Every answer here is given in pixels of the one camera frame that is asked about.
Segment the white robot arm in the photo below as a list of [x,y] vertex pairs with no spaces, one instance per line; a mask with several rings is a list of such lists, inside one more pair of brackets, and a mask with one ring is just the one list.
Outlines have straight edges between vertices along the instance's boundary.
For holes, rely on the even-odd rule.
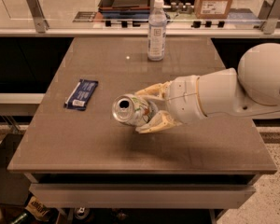
[[177,77],[136,94],[166,104],[149,123],[136,129],[139,133],[159,132],[221,115],[280,119],[280,44],[264,43],[249,49],[237,68]]

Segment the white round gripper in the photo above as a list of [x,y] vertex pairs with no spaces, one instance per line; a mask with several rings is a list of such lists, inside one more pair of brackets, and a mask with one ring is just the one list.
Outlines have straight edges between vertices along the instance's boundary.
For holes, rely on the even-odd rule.
[[198,76],[177,77],[137,91],[134,95],[145,100],[164,101],[168,111],[159,111],[152,120],[135,130],[138,133],[155,133],[183,124],[205,119],[198,99]]

